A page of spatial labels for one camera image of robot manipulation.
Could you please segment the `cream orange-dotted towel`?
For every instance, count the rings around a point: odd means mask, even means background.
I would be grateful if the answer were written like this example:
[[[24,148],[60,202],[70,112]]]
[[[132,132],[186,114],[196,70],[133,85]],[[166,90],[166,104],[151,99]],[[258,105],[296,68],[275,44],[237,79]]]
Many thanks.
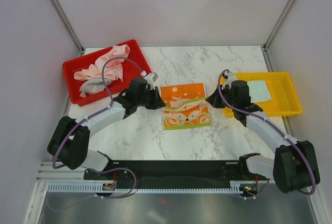
[[[203,83],[160,88],[166,107],[162,112],[165,131],[209,127],[212,119]]]

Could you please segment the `mint green towel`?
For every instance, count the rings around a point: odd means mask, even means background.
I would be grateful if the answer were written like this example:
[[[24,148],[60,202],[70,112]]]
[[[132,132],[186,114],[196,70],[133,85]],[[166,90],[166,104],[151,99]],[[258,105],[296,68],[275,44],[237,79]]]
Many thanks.
[[[247,82],[252,103],[267,102],[272,99],[264,80],[251,80]]]

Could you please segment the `grey towel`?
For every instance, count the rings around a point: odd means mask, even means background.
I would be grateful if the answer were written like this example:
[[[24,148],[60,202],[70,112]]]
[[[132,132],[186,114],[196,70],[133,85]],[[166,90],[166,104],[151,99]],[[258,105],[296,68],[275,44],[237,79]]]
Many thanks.
[[[105,85],[102,78],[93,78],[84,82],[79,88],[80,97],[86,97],[87,94],[96,94],[103,91],[104,89]]]

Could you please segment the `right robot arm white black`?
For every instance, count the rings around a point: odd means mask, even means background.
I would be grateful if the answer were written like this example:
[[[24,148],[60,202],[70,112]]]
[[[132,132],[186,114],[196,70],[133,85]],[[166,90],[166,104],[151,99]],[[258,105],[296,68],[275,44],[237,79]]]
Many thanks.
[[[299,141],[275,125],[263,109],[252,102],[246,81],[218,85],[206,101],[214,108],[231,108],[234,117],[274,152],[273,159],[258,153],[241,156],[237,167],[239,177],[250,179],[257,174],[274,180],[283,193],[315,193],[320,175],[314,146],[309,141]]]

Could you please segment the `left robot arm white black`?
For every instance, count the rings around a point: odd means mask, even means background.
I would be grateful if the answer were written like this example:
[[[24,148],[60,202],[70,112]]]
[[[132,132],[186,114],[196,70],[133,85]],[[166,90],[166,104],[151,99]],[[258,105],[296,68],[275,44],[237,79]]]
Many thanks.
[[[53,167],[67,167],[75,170],[79,167],[92,169],[101,179],[112,177],[114,168],[109,164],[110,158],[98,151],[89,149],[90,138],[105,127],[123,120],[137,111],[139,107],[156,110],[165,107],[158,87],[156,73],[145,77],[135,77],[107,106],[94,114],[76,120],[64,116],[52,135],[47,151],[53,156]]]

